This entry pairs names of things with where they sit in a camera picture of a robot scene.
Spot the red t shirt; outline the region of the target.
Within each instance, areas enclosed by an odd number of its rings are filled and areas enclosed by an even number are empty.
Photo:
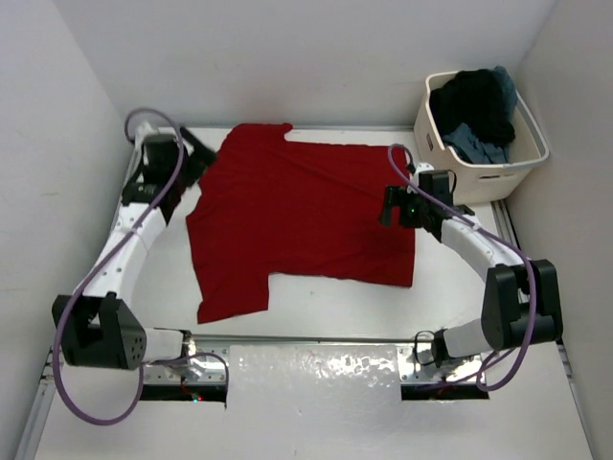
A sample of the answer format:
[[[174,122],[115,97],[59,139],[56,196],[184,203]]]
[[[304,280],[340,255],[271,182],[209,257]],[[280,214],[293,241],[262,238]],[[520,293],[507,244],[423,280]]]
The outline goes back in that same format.
[[[289,141],[289,131],[235,126],[200,178],[186,219],[199,323],[266,310],[273,273],[413,284],[414,231],[377,220],[397,181],[391,153]]]

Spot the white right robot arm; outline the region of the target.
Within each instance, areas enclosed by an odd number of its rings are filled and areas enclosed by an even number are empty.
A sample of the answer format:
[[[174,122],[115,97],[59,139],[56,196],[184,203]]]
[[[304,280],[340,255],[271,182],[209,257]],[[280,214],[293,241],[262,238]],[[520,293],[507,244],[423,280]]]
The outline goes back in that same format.
[[[418,173],[419,185],[385,188],[379,222],[423,229],[456,252],[485,283],[481,315],[434,333],[433,363],[561,339],[563,319],[555,266],[531,260],[481,226],[474,211],[455,204],[447,173]]]

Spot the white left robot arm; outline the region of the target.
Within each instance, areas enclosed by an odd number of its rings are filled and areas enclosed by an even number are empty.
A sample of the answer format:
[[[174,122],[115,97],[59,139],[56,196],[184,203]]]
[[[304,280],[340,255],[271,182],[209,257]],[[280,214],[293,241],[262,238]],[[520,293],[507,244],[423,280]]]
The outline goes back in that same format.
[[[55,320],[68,314],[60,349],[72,366],[135,370],[184,354],[185,332],[143,327],[130,304],[149,250],[216,152],[184,126],[177,134],[142,126],[136,153],[138,164],[84,290],[59,295],[52,306]]]

